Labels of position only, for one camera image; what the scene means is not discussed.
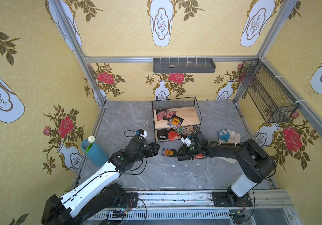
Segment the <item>orange label tea bag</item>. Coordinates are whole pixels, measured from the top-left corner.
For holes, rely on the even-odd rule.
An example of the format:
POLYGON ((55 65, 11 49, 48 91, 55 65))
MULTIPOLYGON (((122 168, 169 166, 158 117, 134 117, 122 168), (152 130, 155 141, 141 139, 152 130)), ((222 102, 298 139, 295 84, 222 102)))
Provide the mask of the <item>orange label tea bag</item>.
POLYGON ((162 155, 165 157, 176 157, 177 150, 170 148, 163 148, 162 155))

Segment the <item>red black tea bag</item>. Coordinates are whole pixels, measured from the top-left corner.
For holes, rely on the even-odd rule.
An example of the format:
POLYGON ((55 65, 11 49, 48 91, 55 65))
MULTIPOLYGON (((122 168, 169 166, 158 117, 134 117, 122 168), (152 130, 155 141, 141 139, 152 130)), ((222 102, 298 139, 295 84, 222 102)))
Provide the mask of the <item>red black tea bag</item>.
POLYGON ((197 159, 204 159, 205 158, 205 156, 203 156, 202 154, 195 155, 194 157, 197 159))

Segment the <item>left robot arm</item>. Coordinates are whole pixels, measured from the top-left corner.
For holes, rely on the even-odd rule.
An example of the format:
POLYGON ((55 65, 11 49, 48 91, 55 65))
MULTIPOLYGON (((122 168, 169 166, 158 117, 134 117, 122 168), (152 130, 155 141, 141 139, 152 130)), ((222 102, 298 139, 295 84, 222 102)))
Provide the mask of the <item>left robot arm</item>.
POLYGON ((107 162, 82 184, 61 197, 51 196, 41 218, 43 225, 80 225, 97 212, 121 206, 125 191, 115 183, 135 162, 158 155, 160 145, 147 143, 143 135, 135 135, 125 149, 111 155, 107 162))

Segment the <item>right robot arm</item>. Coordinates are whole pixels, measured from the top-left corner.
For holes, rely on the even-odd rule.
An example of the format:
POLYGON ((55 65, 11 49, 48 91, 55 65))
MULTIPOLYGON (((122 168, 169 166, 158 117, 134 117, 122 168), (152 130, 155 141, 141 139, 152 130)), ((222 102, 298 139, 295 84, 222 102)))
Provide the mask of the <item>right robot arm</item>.
POLYGON ((209 142, 197 130, 181 141, 182 147, 174 154, 180 161, 196 157, 221 157, 234 159, 239 163, 243 173, 227 190, 231 201, 239 200, 276 171, 276 162, 252 139, 239 143, 209 142))

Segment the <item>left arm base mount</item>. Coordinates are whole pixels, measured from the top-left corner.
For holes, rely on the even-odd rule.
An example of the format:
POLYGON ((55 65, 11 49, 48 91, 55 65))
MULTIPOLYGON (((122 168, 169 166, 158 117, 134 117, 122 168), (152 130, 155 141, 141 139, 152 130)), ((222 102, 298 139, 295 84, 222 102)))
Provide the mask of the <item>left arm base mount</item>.
POLYGON ((111 201, 109 208, 136 208, 138 206, 138 193, 126 192, 111 201))

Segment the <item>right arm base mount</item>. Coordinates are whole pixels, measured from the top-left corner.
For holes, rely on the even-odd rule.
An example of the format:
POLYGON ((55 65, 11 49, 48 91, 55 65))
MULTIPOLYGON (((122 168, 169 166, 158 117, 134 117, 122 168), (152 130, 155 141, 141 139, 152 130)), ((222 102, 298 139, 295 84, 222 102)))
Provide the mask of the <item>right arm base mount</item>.
POLYGON ((214 207, 252 207, 253 202, 249 194, 245 194, 243 197, 238 197, 235 194, 221 191, 212 192, 211 200, 214 207))

